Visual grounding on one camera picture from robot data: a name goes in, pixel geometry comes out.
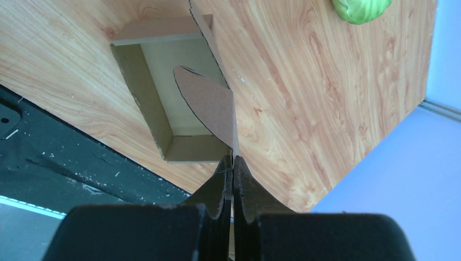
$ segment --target cardboard tray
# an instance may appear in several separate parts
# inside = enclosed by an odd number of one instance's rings
[[[171,163],[218,162],[238,151],[234,97],[211,32],[212,15],[126,25],[111,49],[157,144]]]

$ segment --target cardboard edge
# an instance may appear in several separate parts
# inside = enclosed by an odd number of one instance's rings
[[[225,67],[222,62],[221,56],[219,54],[219,50],[217,49],[217,44],[214,39],[213,32],[211,31],[211,26],[206,23],[206,21],[203,19],[203,15],[198,11],[196,8],[196,4],[194,0],[189,0],[189,12],[192,15],[192,18],[194,21],[197,23],[197,26],[200,30],[200,33],[202,34],[203,38],[207,42],[208,47],[211,50],[211,54],[213,55],[213,58],[215,59],[216,63],[218,64],[218,68],[221,72],[221,75],[226,83],[226,88],[231,89],[229,85],[229,81],[226,78],[226,73],[225,73]],[[233,144],[231,148],[231,153],[232,153],[232,159],[235,159],[236,156],[240,154],[240,148],[239,148],[239,138],[238,138],[238,127],[237,127],[237,119],[236,119],[236,111],[235,111],[235,100],[232,100],[233,103]]]
[[[208,28],[211,27],[213,15],[200,17]],[[112,39],[115,46],[142,44],[151,41],[171,41],[175,39],[196,39],[201,37],[200,28],[193,17],[166,17],[137,21],[126,24]]]
[[[125,85],[127,86],[134,102],[136,103],[136,105],[138,106],[141,114],[142,114],[142,117],[144,118],[144,121],[146,122],[146,125],[147,127],[149,128],[149,132],[151,133],[151,136],[152,136],[152,139],[154,140],[154,143],[155,143],[155,146],[157,147],[158,151],[159,151],[159,154],[160,156],[162,157],[163,160],[166,160],[165,159],[165,156],[168,154],[168,150],[169,150],[169,145],[165,145],[166,146],[166,149],[164,150],[162,148],[162,145],[158,142],[158,140],[156,139],[155,135],[153,135],[153,131],[151,129],[151,126],[149,125],[149,122],[147,121],[147,115],[145,115],[144,113],[144,110],[141,109],[141,105],[138,101],[138,99],[136,98],[135,94],[132,92],[132,90],[130,89],[130,86],[128,86],[128,83],[127,83],[127,80],[126,80],[126,75],[125,75],[125,72],[124,72],[124,69],[123,69],[123,65],[122,65],[122,61],[121,61],[121,57],[120,57],[120,54],[118,53],[117,51],[117,48],[119,46],[115,46],[113,44],[110,44],[110,49],[111,49],[111,52],[112,52],[112,55],[114,56],[114,59],[115,61],[117,62],[117,66],[119,67],[119,71],[122,75],[122,78],[123,78],[123,81],[125,82]],[[168,121],[166,121],[166,123],[168,124],[168,128],[171,129],[170,127],[170,124]],[[172,139],[173,139],[173,136],[170,137],[169,141],[167,142],[168,144],[172,142]]]
[[[216,43],[214,41],[214,36],[213,36],[213,33],[211,32],[210,26],[203,19],[203,15],[198,11],[198,9],[196,8],[196,4],[193,2],[193,0],[189,0],[189,7],[190,7],[189,12],[192,15],[192,18],[194,19],[195,23],[197,24],[200,33],[205,39],[205,42],[207,42],[208,48],[210,48],[211,50],[211,54],[218,65],[222,78],[224,79],[226,83],[226,87],[230,89],[229,82],[226,79],[226,74],[224,72],[224,63],[222,62],[222,59],[219,55],[219,51],[216,47]]]

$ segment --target cardboard piece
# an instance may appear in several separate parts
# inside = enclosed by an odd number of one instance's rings
[[[168,162],[217,162],[238,154],[234,97],[211,32],[212,15],[126,25],[111,49]]]

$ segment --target debris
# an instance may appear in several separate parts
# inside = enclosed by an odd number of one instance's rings
[[[82,184],[82,188],[84,190],[88,190],[92,195],[102,194],[102,191],[100,191],[99,189],[93,188],[92,186],[89,186],[89,185],[86,185],[86,184]]]
[[[19,130],[16,129],[14,132],[12,132],[10,135],[8,135],[5,140],[8,140],[11,136],[13,136],[14,134],[16,134],[16,132],[18,132]]]
[[[67,177],[66,177],[66,181],[69,182],[69,183],[73,183],[73,184],[75,184],[77,182],[75,179],[67,178]]]

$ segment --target cardboard box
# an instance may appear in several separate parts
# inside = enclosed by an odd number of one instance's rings
[[[234,97],[222,72],[212,15],[126,25],[112,52],[168,162],[215,162],[237,154]]]

